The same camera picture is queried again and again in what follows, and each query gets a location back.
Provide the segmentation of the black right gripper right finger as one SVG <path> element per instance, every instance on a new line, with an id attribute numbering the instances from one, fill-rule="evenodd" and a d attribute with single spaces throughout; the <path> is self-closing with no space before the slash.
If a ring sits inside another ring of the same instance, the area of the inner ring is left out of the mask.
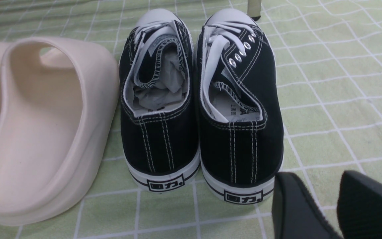
<path id="1" fill-rule="evenodd" d="M 337 215 L 345 239 L 382 239 L 382 184 L 360 172 L 344 171 Z"/>

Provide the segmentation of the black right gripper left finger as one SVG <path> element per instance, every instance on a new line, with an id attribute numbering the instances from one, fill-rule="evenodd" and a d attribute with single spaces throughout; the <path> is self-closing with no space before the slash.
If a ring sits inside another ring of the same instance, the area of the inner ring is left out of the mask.
<path id="1" fill-rule="evenodd" d="M 272 218 L 276 239 L 341 239 L 303 181 L 292 172 L 275 178 Z"/>

